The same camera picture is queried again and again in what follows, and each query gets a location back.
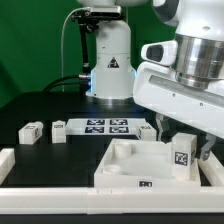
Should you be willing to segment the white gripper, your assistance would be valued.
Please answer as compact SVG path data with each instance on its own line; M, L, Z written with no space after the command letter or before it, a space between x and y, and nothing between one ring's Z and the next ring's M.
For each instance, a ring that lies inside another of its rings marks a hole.
M207 132L199 144L202 161L209 158L217 137L224 139L224 80L197 90L177 82L172 69L143 62L137 69L133 98L136 104L157 112L159 141L170 129L170 118Z

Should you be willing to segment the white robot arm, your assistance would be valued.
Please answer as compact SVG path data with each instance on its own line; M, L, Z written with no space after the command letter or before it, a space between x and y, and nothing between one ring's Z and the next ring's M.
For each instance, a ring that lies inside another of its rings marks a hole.
M208 134L200 158L224 138L224 0L77 0L86 31L97 32L97 62L88 96L129 98L140 106ZM121 8L149 1L172 40L146 44L143 62L130 64L130 29Z

